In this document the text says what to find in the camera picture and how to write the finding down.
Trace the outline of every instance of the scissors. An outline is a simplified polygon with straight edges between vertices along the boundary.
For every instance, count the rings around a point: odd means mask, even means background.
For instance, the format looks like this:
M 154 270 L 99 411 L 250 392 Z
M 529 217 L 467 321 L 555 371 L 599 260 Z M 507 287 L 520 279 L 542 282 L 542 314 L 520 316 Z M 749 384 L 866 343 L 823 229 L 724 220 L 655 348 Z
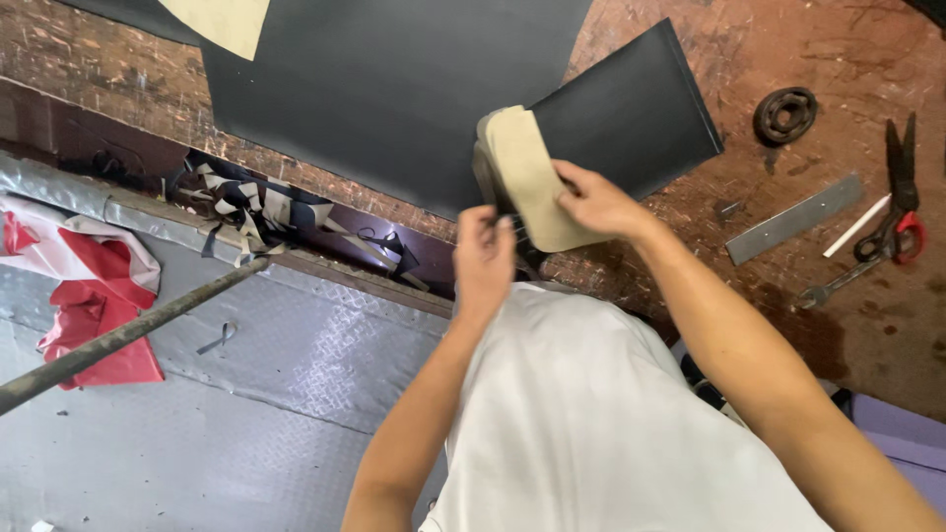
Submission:
M 876 231 L 854 244 L 854 257 L 870 262 L 889 253 L 894 262 L 904 264 L 920 256 L 926 243 L 926 227 L 917 216 L 920 194 L 914 182 L 914 148 L 917 114 L 906 122 L 903 142 L 893 120 L 886 123 L 887 172 L 890 178 L 890 212 Z

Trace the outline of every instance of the hand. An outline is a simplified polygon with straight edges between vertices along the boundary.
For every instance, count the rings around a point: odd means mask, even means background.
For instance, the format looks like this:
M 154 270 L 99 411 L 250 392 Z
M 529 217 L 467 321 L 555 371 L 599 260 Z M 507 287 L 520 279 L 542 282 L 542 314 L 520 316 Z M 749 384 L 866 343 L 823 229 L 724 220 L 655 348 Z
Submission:
M 460 213 L 453 268 L 457 276 L 457 318 L 486 326 L 509 295 L 516 262 L 516 233 L 507 217 L 496 224 L 492 205 Z
M 558 204 L 584 227 L 637 240 L 662 224 L 600 173 L 558 159 L 552 159 L 552 165 L 559 177 L 572 185 L 558 195 Z

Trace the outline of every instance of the wooden workbench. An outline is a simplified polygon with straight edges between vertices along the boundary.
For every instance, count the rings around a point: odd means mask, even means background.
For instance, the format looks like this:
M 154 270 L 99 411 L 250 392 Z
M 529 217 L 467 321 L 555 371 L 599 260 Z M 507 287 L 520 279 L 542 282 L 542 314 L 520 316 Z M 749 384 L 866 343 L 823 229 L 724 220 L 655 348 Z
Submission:
M 279 177 L 334 202 L 453 240 L 417 207 L 218 131 L 199 49 L 45 0 L 0 0 L 0 76 Z M 946 420 L 946 42 L 901 0 L 594 0 L 571 56 L 577 76 L 671 17 L 726 152 L 644 203 L 796 346 L 820 377 Z M 751 132 L 760 99 L 817 96 L 814 127 L 780 150 Z M 882 265 L 823 310 L 793 306 L 854 264 L 821 252 L 887 192 L 884 122 L 919 114 L 917 184 L 929 229 L 918 263 Z M 724 244 L 852 171 L 866 196 L 815 230 L 733 267 Z M 722 212 L 722 207 L 738 206 Z M 547 278 L 657 318 L 653 280 L 621 242 L 551 257 Z

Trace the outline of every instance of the white shirt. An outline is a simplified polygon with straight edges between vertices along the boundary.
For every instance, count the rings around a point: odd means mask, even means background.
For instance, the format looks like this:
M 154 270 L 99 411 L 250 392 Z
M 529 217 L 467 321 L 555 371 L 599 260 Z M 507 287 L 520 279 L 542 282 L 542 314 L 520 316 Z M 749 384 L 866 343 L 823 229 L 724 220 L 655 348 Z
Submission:
M 640 320 L 516 283 L 477 347 L 421 532 L 830 530 Z

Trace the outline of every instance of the white pencil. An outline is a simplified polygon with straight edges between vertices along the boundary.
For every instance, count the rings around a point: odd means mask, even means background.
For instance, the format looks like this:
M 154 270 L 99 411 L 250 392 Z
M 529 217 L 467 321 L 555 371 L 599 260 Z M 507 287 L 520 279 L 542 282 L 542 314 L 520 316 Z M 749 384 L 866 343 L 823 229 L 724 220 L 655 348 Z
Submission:
M 834 255 L 835 251 L 837 251 L 841 246 L 844 245 L 845 242 L 847 242 L 851 237 L 853 237 L 854 233 L 860 230 L 861 227 L 864 227 L 864 224 L 869 222 L 870 219 L 873 218 L 874 215 L 877 214 L 877 211 L 884 208 L 884 205 L 886 205 L 887 202 L 889 201 L 890 201 L 890 194 L 887 194 L 886 196 L 878 200 L 877 203 L 874 204 L 874 206 L 872 206 L 870 209 L 867 210 L 866 213 L 864 213 L 864 216 L 858 219 L 858 221 L 855 222 L 854 225 L 850 227 L 850 229 L 845 231 L 844 235 L 841 235 L 841 238 L 838 239 L 837 242 L 835 242 L 834 244 L 832 244 L 830 248 L 828 248 L 828 251 L 825 252 L 825 257 L 830 257 Z

